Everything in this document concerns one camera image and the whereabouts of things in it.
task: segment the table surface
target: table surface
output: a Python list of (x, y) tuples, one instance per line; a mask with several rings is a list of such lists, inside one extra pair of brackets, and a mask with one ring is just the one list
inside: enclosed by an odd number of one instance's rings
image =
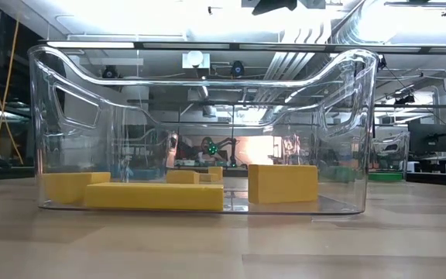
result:
[(446, 186), (370, 183), (349, 218), (50, 211), (0, 181), (0, 278), (446, 278)]

